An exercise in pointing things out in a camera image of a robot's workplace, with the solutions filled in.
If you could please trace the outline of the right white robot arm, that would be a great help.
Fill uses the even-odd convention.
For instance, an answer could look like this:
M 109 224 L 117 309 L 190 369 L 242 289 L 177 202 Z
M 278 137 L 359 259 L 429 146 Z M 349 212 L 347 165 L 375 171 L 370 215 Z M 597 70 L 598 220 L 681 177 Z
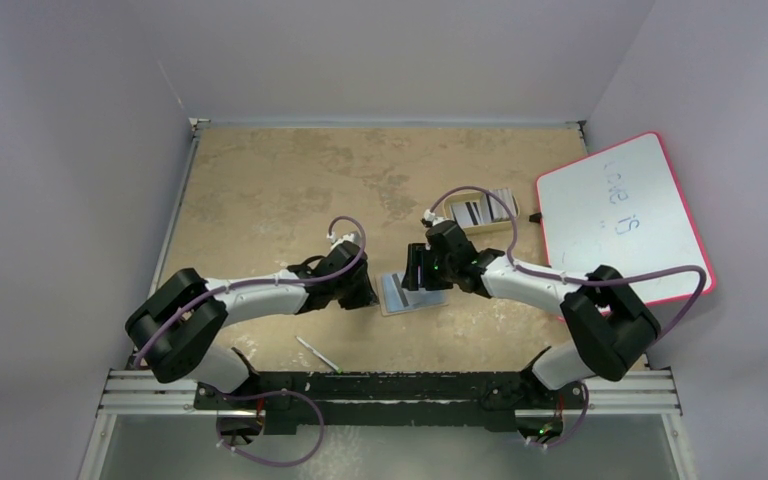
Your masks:
M 406 290 L 447 290 L 516 301 L 562 318 L 570 341 L 548 348 L 525 369 L 524 399 L 544 407 L 561 388 L 599 377 L 619 381 L 657 339 L 661 324 L 621 274 L 601 265 L 582 285 L 557 270 L 478 250 L 452 220 L 428 225 L 425 240 L 407 247 Z

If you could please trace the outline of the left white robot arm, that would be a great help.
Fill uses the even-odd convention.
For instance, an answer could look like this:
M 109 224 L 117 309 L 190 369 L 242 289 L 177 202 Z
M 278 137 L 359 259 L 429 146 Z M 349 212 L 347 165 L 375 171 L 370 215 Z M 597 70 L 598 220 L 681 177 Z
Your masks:
M 353 240 L 267 276 L 221 280 L 181 269 L 131 314 L 125 332 L 138 350 L 134 363 L 146 363 L 159 382 L 195 380 L 219 390 L 232 408 L 244 409 L 257 399 L 255 372 L 243 354 L 217 345 L 220 330 L 321 310 L 331 302 L 344 310 L 379 302 L 367 255 Z

